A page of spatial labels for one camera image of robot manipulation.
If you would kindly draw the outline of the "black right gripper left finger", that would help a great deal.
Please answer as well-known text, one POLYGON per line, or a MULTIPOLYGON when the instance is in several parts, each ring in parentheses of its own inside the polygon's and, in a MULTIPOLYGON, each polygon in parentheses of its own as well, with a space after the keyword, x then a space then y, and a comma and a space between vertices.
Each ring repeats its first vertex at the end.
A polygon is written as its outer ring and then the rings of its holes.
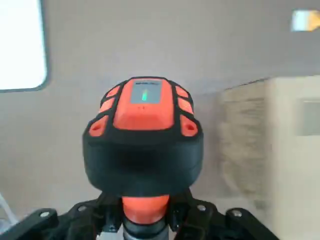
POLYGON ((95 240, 101 233, 117 233, 124 212, 120 197, 101 194, 75 204, 59 215, 40 208, 4 232, 6 240, 95 240))

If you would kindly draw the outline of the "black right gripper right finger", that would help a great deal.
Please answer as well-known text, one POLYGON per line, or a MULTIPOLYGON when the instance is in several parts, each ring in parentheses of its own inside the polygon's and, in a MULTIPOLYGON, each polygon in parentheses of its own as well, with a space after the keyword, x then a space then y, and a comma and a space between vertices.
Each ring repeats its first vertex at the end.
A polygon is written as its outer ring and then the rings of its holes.
POLYGON ((244 208, 220 213, 215 204, 196 199, 188 189, 169 197, 169 226, 175 240, 277 240, 244 208))

